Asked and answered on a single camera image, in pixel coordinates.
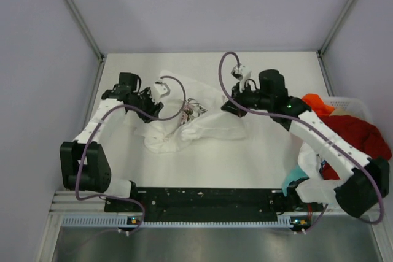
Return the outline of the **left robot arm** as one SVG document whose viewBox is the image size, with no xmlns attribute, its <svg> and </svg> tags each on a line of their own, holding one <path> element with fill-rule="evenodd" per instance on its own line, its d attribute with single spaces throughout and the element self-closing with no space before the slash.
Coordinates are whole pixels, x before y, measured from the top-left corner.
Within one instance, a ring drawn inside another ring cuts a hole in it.
<svg viewBox="0 0 393 262">
<path fill-rule="evenodd" d="M 120 73 L 118 83 L 102 94 L 96 112 L 82 132 L 71 142 L 64 142 L 60 146 L 64 187 L 90 191 L 101 196 L 115 196 L 125 210 L 137 208 L 139 196 L 132 192 L 134 182 L 112 175 L 104 144 L 123 123 L 128 112 L 126 106 L 143 111 L 142 114 L 137 113 L 138 117 L 143 122 L 150 123 L 151 118 L 157 118 L 163 108 L 161 99 L 169 94 L 169 86 L 161 79 L 142 90 L 140 76 Z"/>
</svg>

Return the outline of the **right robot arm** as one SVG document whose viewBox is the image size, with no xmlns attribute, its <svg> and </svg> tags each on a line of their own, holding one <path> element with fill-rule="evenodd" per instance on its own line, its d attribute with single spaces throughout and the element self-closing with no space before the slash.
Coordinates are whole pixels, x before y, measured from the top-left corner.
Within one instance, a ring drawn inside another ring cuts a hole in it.
<svg viewBox="0 0 393 262">
<path fill-rule="evenodd" d="M 302 99 L 288 94 L 284 77 L 275 69 L 259 74 L 260 86 L 249 85 L 251 71 L 235 66 L 231 75 L 237 83 L 225 95 L 222 110 L 238 117 L 256 114 L 272 118 L 286 131 L 300 138 L 338 175 L 336 180 L 324 179 L 318 166 L 303 168 L 304 177 L 292 181 L 295 188 L 287 194 L 287 204 L 301 210 L 308 203 L 334 204 L 354 218 L 362 218 L 371 208 L 379 207 L 382 221 L 384 197 L 389 192 L 389 162 L 372 157 L 350 144 L 329 128 Z"/>
</svg>

